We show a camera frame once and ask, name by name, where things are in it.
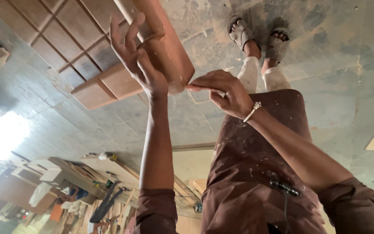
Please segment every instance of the silver bracelet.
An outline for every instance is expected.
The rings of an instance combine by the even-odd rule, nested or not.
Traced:
[[[246,122],[251,118],[252,114],[253,114],[253,113],[254,113],[258,108],[260,108],[260,107],[262,107],[261,102],[255,102],[255,104],[253,105],[253,109],[252,109],[251,113],[246,117],[245,120],[243,120],[243,122],[246,123]]]

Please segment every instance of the white pants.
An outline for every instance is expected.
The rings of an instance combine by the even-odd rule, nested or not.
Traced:
[[[256,93],[256,85],[258,82],[258,65],[259,61],[256,57],[247,57],[240,71],[238,78],[245,87],[248,94]],[[262,76],[265,82],[267,92],[292,89],[290,83],[287,81],[284,73],[278,67],[269,68]]]

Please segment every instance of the orange object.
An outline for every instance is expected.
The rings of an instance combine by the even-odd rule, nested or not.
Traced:
[[[145,25],[140,27],[138,38],[153,66],[168,81],[168,94],[184,91],[195,69],[174,28],[158,0],[115,0],[119,10],[131,23],[139,12],[145,14]]]
[[[144,91],[138,81],[132,78],[123,63],[109,68],[99,77],[118,100]]]
[[[118,100],[98,76],[79,85],[71,94],[88,110],[96,109]]]
[[[55,204],[52,212],[50,213],[50,219],[58,222],[60,220],[62,213],[63,209],[61,208],[61,205]]]

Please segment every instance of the sandal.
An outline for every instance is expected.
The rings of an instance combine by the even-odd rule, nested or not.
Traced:
[[[232,31],[233,24],[237,24],[234,31]],[[255,40],[255,36],[251,30],[246,30],[248,24],[238,15],[233,15],[226,24],[227,33],[230,38],[241,48],[243,51],[245,43],[248,40]]]
[[[277,33],[278,35],[282,34],[287,37],[288,40],[282,41],[279,38],[273,37],[272,35]],[[289,31],[286,28],[276,28],[271,33],[271,36],[268,40],[268,45],[272,46],[271,49],[266,51],[265,60],[267,59],[276,59],[278,63],[285,57],[285,51],[290,43],[289,40]]]

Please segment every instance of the person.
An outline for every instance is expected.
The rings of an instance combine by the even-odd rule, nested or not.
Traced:
[[[168,84],[136,47],[144,20],[140,13],[124,44],[116,17],[110,30],[113,49],[149,99],[135,233],[176,233]],[[303,96],[277,67],[288,31],[277,28],[270,35],[261,70],[267,93],[257,94],[261,51],[253,33],[239,16],[229,20],[227,33],[247,55],[238,77],[217,70],[186,87],[208,89],[227,113],[202,195],[201,233],[325,234],[319,203],[337,233],[374,233],[374,191],[314,146]]]
[[[103,199],[102,203],[99,205],[98,208],[93,212],[89,223],[87,225],[87,233],[88,234],[103,234],[102,227],[111,225],[115,222],[117,216],[112,217],[107,222],[102,222],[102,219],[105,217],[105,215],[108,213],[109,209],[113,206],[115,203],[115,200],[119,197],[119,195],[123,192],[122,188],[119,188],[119,191],[114,194],[114,196],[111,198],[111,194],[113,190],[115,189],[116,185],[119,183],[119,181],[115,181],[112,186],[109,188],[108,193],[106,194],[105,199]]]
[[[69,193],[57,199],[56,203],[61,205],[65,202],[75,202],[89,195],[89,192],[76,185],[71,185]]]

